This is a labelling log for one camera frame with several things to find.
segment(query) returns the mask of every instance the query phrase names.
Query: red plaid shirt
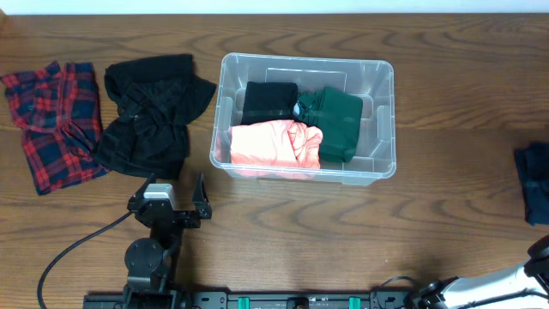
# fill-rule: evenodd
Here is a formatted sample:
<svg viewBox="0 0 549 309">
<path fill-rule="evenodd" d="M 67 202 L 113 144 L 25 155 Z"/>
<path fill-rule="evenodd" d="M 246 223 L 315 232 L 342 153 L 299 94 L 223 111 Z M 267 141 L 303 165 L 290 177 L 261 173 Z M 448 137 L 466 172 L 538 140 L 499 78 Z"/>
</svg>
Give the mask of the red plaid shirt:
<svg viewBox="0 0 549 309">
<path fill-rule="evenodd" d="M 1 77 L 39 195 L 105 175 L 91 152 L 101 138 L 99 90 L 91 64 L 54 62 Z"/>
</svg>

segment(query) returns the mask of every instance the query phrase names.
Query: green folded clothing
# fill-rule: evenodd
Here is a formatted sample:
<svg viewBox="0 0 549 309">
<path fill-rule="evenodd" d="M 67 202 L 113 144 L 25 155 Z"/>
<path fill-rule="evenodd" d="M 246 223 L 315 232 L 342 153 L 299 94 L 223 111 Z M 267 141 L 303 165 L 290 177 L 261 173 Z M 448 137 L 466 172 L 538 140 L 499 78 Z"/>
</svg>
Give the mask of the green folded clothing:
<svg viewBox="0 0 549 309">
<path fill-rule="evenodd" d="M 298 121 L 323 132 L 318 154 L 329 162 L 349 162 L 357 150 L 362 99 L 325 87 L 314 94 L 303 93 L 294 109 Z"/>
</svg>

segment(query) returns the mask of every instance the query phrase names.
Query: clothing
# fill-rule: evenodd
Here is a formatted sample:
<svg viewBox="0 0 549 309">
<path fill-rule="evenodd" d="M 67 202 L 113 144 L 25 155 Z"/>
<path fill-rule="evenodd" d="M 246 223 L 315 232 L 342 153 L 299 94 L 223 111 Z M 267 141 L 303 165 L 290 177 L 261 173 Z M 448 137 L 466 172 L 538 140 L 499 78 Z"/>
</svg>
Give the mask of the clothing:
<svg viewBox="0 0 549 309">
<path fill-rule="evenodd" d="M 322 160 L 348 163 L 356 152 L 360 133 L 362 99 L 326 87 L 298 97 L 297 120 L 322 130 L 319 155 Z"/>
<path fill-rule="evenodd" d="M 273 120 L 231 128 L 233 164 L 320 168 L 323 133 L 293 120 Z"/>
<path fill-rule="evenodd" d="M 105 74 L 118 119 L 94 153 L 123 174 L 177 179 L 189 153 L 186 124 L 208 107 L 215 84 L 193 74 L 192 55 L 143 58 L 111 65 Z"/>
<path fill-rule="evenodd" d="M 248 82 L 240 124 L 292 119 L 298 100 L 298 85 L 293 82 Z"/>
<path fill-rule="evenodd" d="M 549 144 L 535 142 L 515 150 L 515 163 L 526 204 L 526 221 L 549 224 Z"/>
<path fill-rule="evenodd" d="M 102 131 L 92 64 L 53 62 L 1 79 L 39 195 L 109 172 L 91 156 Z"/>
</svg>

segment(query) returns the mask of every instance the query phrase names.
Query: black garment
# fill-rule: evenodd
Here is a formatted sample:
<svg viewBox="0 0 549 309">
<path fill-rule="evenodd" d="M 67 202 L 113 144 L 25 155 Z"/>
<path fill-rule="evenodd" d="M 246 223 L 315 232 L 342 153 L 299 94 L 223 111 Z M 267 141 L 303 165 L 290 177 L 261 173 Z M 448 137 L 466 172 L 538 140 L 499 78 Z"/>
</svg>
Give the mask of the black garment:
<svg viewBox="0 0 549 309">
<path fill-rule="evenodd" d="M 206 110 L 215 84 L 193 74 L 192 55 L 173 55 L 111 65 L 105 87 L 119 117 L 94 159 L 123 174 L 177 179 L 189 152 L 185 125 Z"/>
<path fill-rule="evenodd" d="M 549 224 L 549 144 L 536 142 L 515 150 L 515 163 L 526 204 L 526 221 Z"/>
<path fill-rule="evenodd" d="M 298 101 L 298 85 L 293 82 L 248 82 L 240 124 L 292 119 Z"/>
</svg>

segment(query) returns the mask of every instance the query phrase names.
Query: wooden table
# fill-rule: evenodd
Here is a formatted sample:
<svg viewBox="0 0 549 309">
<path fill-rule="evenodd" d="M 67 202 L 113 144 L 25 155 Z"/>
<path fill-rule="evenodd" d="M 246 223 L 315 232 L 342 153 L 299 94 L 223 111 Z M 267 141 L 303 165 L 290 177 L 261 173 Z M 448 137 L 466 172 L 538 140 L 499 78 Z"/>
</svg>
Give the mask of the wooden table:
<svg viewBox="0 0 549 309">
<path fill-rule="evenodd" d="M 549 141 L 547 15 L 10 16 L 0 74 L 57 60 L 95 65 L 103 124 L 117 115 L 105 68 L 192 53 L 219 81 L 228 52 L 384 59 L 395 67 L 391 179 L 368 187 L 232 179 L 209 162 L 214 105 L 190 126 L 174 182 L 190 207 L 198 172 L 214 218 L 184 236 L 178 278 L 191 288 L 358 290 L 391 276 L 479 276 L 520 263 L 549 228 L 529 226 L 513 149 Z M 118 173 L 38 197 L 21 131 L 0 99 L 0 304 L 35 308 L 46 265 L 125 212 L 143 179 Z M 50 308 L 119 291 L 124 253 L 148 230 L 128 219 L 71 252 L 45 282 Z"/>
</svg>

